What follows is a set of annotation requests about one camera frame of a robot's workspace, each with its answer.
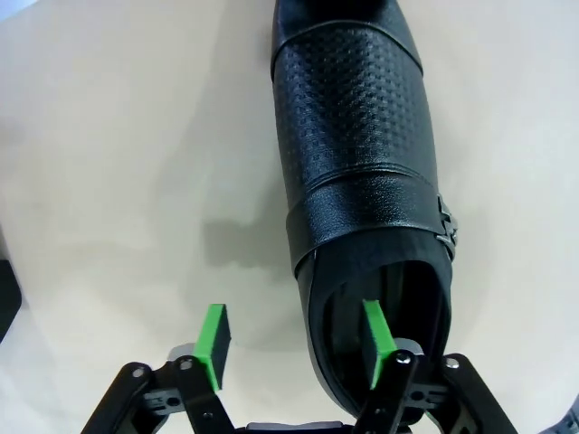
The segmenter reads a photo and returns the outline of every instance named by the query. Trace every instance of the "silver screw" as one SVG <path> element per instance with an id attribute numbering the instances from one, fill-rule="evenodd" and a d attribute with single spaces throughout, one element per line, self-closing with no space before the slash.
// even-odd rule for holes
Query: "silver screw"
<path id="1" fill-rule="evenodd" d="M 191 369 L 192 367 L 193 364 L 191 363 L 190 360 L 183 360 L 181 364 L 179 364 L 179 368 L 181 369 L 181 371 L 186 371 L 187 369 Z"/>
<path id="2" fill-rule="evenodd" d="M 402 353 L 402 354 L 398 354 L 396 356 L 396 361 L 400 364 L 408 364 L 410 363 L 412 359 L 410 358 L 410 355 Z"/>
<path id="3" fill-rule="evenodd" d="M 446 359 L 446 365 L 451 369 L 458 369 L 460 363 L 458 360 L 449 357 L 448 359 Z"/>
<path id="4" fill-rule="evenodd" d="M 135 378 L 141 377 L 144 373 L 145 370 L 143 368 L 137 368 L 135 371 L 133 371 L 133 377 Z"/>

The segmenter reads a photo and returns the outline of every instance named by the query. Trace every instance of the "green gripper pad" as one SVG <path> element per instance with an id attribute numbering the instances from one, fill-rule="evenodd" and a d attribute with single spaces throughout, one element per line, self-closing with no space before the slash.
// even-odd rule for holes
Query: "green gripper pad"
<path id="1" fill-rule="evenodd" d="M 396 343 L 390 333 L 384 312 L 377 300 L 364 300 L 365 323 L 362 331 L 362 355 L 370 389 L 378 383 L 388 356 L 396 351 Z"/>
<path id="2" fill-rule="evenodd" d="M 205 367 L 214 392 L 222 388 L 225 360 L 231 340 L 225 305 L 210 305 L 195 343 L 193 357 Z"/>

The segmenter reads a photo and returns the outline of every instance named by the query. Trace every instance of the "beige tabletop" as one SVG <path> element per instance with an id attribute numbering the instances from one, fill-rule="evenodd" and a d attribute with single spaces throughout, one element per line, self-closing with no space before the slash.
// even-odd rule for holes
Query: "beige tabletop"
<path id="1" fill-rule="evenodd" d="M 214 302 L 237 425 L 350 421 L 290 272 L 273 3 L 41 0 L 0 23 L 0 222 L 25 298 L 2 432 L 79 432 L 123 364 L 159 367 Z M 537 433 L 579 392 L 579 2 L 400 3 L 460 220 L 448 351 Z"/>

